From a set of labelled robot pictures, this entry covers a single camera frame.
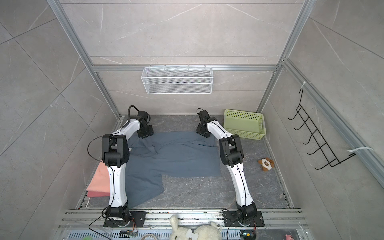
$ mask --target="pink towel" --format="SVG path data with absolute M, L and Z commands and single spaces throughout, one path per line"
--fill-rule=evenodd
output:
M 87 187 L 88 197 L 109 196 L 109 175 L 105 163 L 99 163 L 92 181 Z

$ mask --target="green plastic basket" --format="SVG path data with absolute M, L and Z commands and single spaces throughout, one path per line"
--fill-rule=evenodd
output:
M 239 137 L 261 140 L 266 134 L 264 115 L 226 109 L 224 112 L 224 128 Z

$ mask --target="pink toy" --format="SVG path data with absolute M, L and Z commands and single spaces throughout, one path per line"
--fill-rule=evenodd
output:
M 291 235 L 285 234 L 285 240 L 294 240 Z

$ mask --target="brown plush toy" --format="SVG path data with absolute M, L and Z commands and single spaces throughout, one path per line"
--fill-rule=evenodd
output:
M 275 162 L 268 157 L 263 158 L 257 162 L 261 164 L 264 172 L 271 170 L 275 166 Z

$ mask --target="white plush toy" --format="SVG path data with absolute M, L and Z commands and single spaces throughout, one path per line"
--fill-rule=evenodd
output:
M 194 233 L 188 228 L 179 227 L 176 215 L 169 219 L 172 226 L 172 234 L 169 240 L 221 240 L 221 228 L 211 222 L 211 225 L 202 225 Z

